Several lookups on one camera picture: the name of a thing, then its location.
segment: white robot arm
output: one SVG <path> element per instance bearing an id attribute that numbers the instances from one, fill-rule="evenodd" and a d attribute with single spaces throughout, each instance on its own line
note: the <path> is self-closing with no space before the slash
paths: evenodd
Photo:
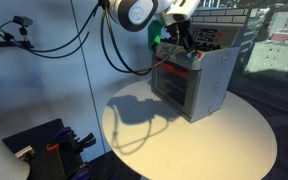
<path id="1" fill-rule="evenodd" d="M 188 20 L 200 0 L 109 0 L 112 19 L 124 29 L 142 30 L 153 18 L 164 26 Z"/>

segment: white wall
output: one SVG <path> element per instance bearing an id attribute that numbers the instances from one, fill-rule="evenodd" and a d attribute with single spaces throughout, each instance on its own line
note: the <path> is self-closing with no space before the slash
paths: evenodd
<path id="1" fill-rule="evenodd" d="M 0 25 L 12 20 L 14 15 L 27 16 L 34 21 L 28 30 L 35 48 L 58 47 L 77 33 L 71 3 L 74 4 L 80 28 L 95 2 L 0 0 Z M 14 47 L 0 48 L 1 138 L 62 118 L 64 124 L 71 126 L 78 136 L 84 137 L 89 132 L 96 136 L 97 144 L 82 154 L 84 160 L 102 155 L 105 152 L 103 145 L 106 151 L 110 150 L 107 143 L 102 144 L 101 128 L 98 126 L 105 104 L 118 90 L 143 77 L 116 72 L 105 61 L 100 49 L 100 17 L 101 9 L 83 51 L 63 59 L 44 59 Z M 130 66 L 139 68 L 150 64 L 146 31 L 129 33 L 117 25 L 113 26 L 121 53 Z M 18 25 L 10 24 L 4 29 L 22 40 L 18 28 Z M 71 48 L 50 55 L 65 54 L 76 46 L 78 42 L 73 43 Z"/>
<path id="2" fill-rule="evenodd" d="M 78 27 L 81 28 L 87 16 L 95 6 L 97 1 L 89 0 L 72 0 L 76 13 Z M 99 8 L 96 19 L 90 26 L 90 32 L 92 37 L 83 46 L 87 68 L 91 80 L 91 84 L 94 92 L 94 100 L 99 115 L 100 122 L 102 119 L 102 113 L 104 111 L 106 103 L 110 97 L 113 96 L 121 88 L 139 81 L 141 79 L 150 78 L 150 74 L 144 77 L 139 77 L 132 74 L 123 74 L 115 71 L 106 61 L 104 53 L 101 47 L 100 41 L 100 23 L 102 17 L 102 8 Z M 140 32 L 131 33 L 124 30 L 111 20 L 112 28 L 114 30 L 115 38 L 118 44 L 118 48 L 121 51 L 125 61 L 133 69 L 142 69 L 149 67 L 151 63 L 151 55 L 147 48 L 147 29 L 143 29 Z M 108 33 L 107 26 L 105 25 L 105 37 L 107 51 L 116 64 L 121 69 L 125 69 L 119 62 Z M 104 143 L 105 150 L 109 151 L 110 147 Z"/>

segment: black cable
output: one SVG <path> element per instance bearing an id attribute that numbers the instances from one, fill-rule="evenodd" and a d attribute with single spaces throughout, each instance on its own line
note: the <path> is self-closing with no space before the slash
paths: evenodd
<path id="1" fill-rule="evenodd" d="M 108 26 L 108 29 L 109 29 L 109 32 L 110 32 L 110 36 L 111 36 L 111 40 L 112 40 L 112 43 L 113 43 L 114 50 L 115 50 L 118 58 L 120 59 L 121 63 L 124 65 L 124 67 L 125 67 L 128 71 L 130 71 L 130 72 L 133 73 L 133 74 L 140 75 L 140 76 L 147 75 L 147 74 L 151 71 L 151 68 L 148 69 L 148 70 L 144 70 L 144 71 L 146 71 L 146 72 L 141 73 L 141 72 L 143 72 L 142 70 L 140 70 L 140 71 L 135 71 L 135 70 L 131 69 L 131 68 L 126 64 L 126 62 L 125 62 L 124 59 L 122 58 L 122 56 L 121 56 L 121 54 L 120 54 L 120 52 L 119 52 L 119 50 L 118 50 L 118 48 L 117 48 L 117 45 L 116 45 L 116 41 L 115 41 L 114 33 L 113 33 L 113 30 L 112 30 L 112 27 L 111 27 L 111 23 L 110 23 L 110 18 L 109 18 L 107 6 L 105 7 L 104 14 L 105 14 L 105 17 L 106 17 L 106 22 L 107 22 L 107 26 Z"/>
<path id="2" fill-rule="evenodd" d="M 30 51 L 32 51 L 32 52 L 39 52 L 39 53 L 47 53 L 47 52 L 53 52 L 53 51 L 57 51 L 57 50 L 63 49 L 64 47 L 70 45 L 72 42 L 74 42 L 74 41 L 82 34 L 82 32 L 84 31 L 84 29 L 85 29 L 86 25 L 88 24 L 88 22 L 90 21 L 90 19 L 91 19 L 92 17 L 95 17 L 98 7 L 99 7 L 99 5 L 96 4 L 96 6 L 93 8 L 91 14 L 89 15 L 89 17 L 88 17 L 87 20 L 85 21 L 82 29 L 81 29 L 81 30 L 78 32 L 78 34 L 77 34 L 71 41 L 69 41 L 68 43 L 66 43 L 66 44 L 64 44 L 64 45 L 62 45 L 62 46 L 60 46 L 60 47 L 57 47 L 57 48 L 54 48 L 54 49 L 50 49 L 50 50 L 35 50 L 35 49 L 30 49 Z"/>
<path id="3" fill-rule="evenodd" d="M 7 25 L 7 24 L 9 24 L 9 23 L 11 23 L 11 22 L 13 22 L 13 21 L 8 21 L 8 22 L 2 24 L 2 25 L 0 26 L 0 28 L 4 27 L 5 25 Z"/>
<path id="4" fill-rule="evenodd" d="M 105 57 L 106 57 L 106 60 L 108 61 L 108 63 L 115 69 L 115 70 L 117 70 L 117 71 L 119 71 L 119 72 L 122 72 L 122 73 L 131 73 L 130 71 L 125 71 L 125 70 L 122 70 L 122 69 L 119 69 L 118 67 L 116 67 L 113 63 L 112 63 L 112 61 L 111 61 L 111 59 L 109 58 L 109 56 L 108 56 L 108 54 L 107 54 L 107 51 L 106 51 L 106 47 L 105 47 L 105 42 L 104 42 L 104 16 L 105 16 L 105 14 L 104 14 L 104 11 L 103 11 L 103 14 L 102 14 L 102 19 L 101 19 L 101 45 L 102 45 L 102 50 L 103 50 L 103 52 L 104 52 L 104 55 L 105 55 Z"/>
<path id="5" fill-rule="evenodd" d="M 113 46 L 114 46 L 114 49 L 120 59 L 120 61 L 122 62 L 122 64 L 125 66 L 126 69 L 128 69 L 129 71 L 125 71 L 125 70 L 121 70 L 119 68 L 117 68 L 116 66 L 114 66 L 114 64 L 111 62 L 110 58 L 108 57 L 107 55 L 107 52 L 106 52 L 106 48 L 105 48 L 105 44 L 104 44 L 104 38 L 103 38 L 103 24 L 104 24 L 104 15 L 106 17 L 106 21 L 107 21 L 107 24 L 108 24 L 108 28 L 109 28 L 109 31 L 110 31 L 110 35 L 111 35 L 111 40 L 112 40 L 112 43 L 113 43 Z M 117 45 L 116 45 L 116 41 L 115 41 L 115 37 L 114 37 L 114 34 L 113 34 L 113 30 L 112 30 L 112 27 L 111 27 L 111 24 L 110 24 L 110 20 L 109 20 L 109 17 L 108 17 L 108 10 L 107 10 L 107 7 L 105 7 L 105 10 L 103 12 L 103 16 L 102 16 L 102 22 L 101 22 L 101 42 L 102 42 L 102 49 L 104 51 L 104 54 L 105 54 L 105 57 L 106 59 L 108 60 L 109 64 L 117 71 L 119 72 L 123 72 L 123 73 L 134 73 L 136 75 L 146 75 L 148 74 L 153 68 L 155 68 L 156 66 L 162 64 L 164 61 L 166 61 L 167 59 L 170 58 L 170 56 L 172 55 L 176 55 L 178 52 L 176 52 L 176 49 L 178 47 L 178 44 L 179 44 L 179 29 L 178 29 L 178 26 L 176 25 L 176 28 L 177 28 L 177 42 L 176 42 L 176 45 L 175 47 L 173 48 L 173 53 L 169 53 L 168 56 L 166 56 L 164 59 L 162 59 L 161 61 L 157 62 L 156 64 L 152 65 L 151 67 L 149 68 L 145 68 L 145 69 L 141 69 L 141 70 L 137 70 L 137 71 L 134 71 L 132 70 L 131 68 L 128 67 L 128 65 L 125 63 L 125 61 L 123 60 L 118 48 L 117 48 Z"/>
<path id="6" fill-rule="evenodd" d="M 78 51 L 78 50 L 83 46 L 83 44 L 85 43 L 86 39 L 88 38 L 89 33 L 90 33 L 90 32 L 87 32 L 87 34 L 86 34 L 83 42 L 82 42 L 74 51 L 72 51 L 72 52 L 70 52 L 70 53 L 68 53 L 68 54 L 62 55 L 62 56 L 45 56 L 45 55 L 41 55 L 41 54 L 38 54 L 38 53 L 36 53 L 36 52 L 34 52 L 34 51 L 31 51 L 30 49 L 27 49 L 27 48 L 21 46 L 20 43 L 17 42 L 17 41 L 15 41 L 14 39 L 12 39 L 10 42 L 12 42 L 12 43 L 13 43 L 14 45 L 16 45 L 17 47 L 19 47 L 19 48 L 21 48 L 21 49 L 24 49 L 24 50 L 26 50 L 26 51 L 28 51 L 28 52 L 36 55 L 36 56 L 40 56 L 40 57 L 48 58 L 48 59 L 60 59 L 60 58 L 64 58 L 64 57 L 70 56 L 70 55 L 74 54 L 76 51 Z"/>

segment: buildings outside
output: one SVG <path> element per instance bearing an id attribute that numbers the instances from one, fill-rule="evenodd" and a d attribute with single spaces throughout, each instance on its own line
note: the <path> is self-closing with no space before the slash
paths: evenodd
<path id="1" fill-rule="evenodd" d="M 288 82 L 288 43 L 270 40 L 255 43 L 244 72 Z"/>
<path id="2" fill-rule="evenodd" d="M 274 32 L 271 37 L 271 41 L 285 42 L 288 40 L 288 29 L 282 29 L 279 32 Z"/>
<path id="3" fill-rule="evenodd" d="M 254 8 L 251 10 L 250 17 L 245 29 L 244 35 L 242 37 L 241 48 L 235 68 L 233 71 L 233 76 L 243 73 L 244 67 L 247 65 L 250 55 L 254 47 L 254 41 L 258 33 L 258 25 L 260 24 L 263 16 L 259 13 L 261 9 Z"/>
<path id="4" fill-rule="evenodd" d="M 280 30 L 288 29 L 288 5 L 276 8 L 268 27 L 269 37 Z"/>

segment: floor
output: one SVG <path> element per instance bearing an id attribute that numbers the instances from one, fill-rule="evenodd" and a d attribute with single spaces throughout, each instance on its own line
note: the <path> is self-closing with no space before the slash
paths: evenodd
<path id="1" fill-rule="evenodd" d="M 250 102 L 271 125 L 278 144 L 278 155 L 272 170 L 263 180 L 288 180 L 288 115 L 255 102 Z M 121 162 L 113 152 L 109 152 L 91 163 L 96 180 L 139 180 L 140 175 Z"/>

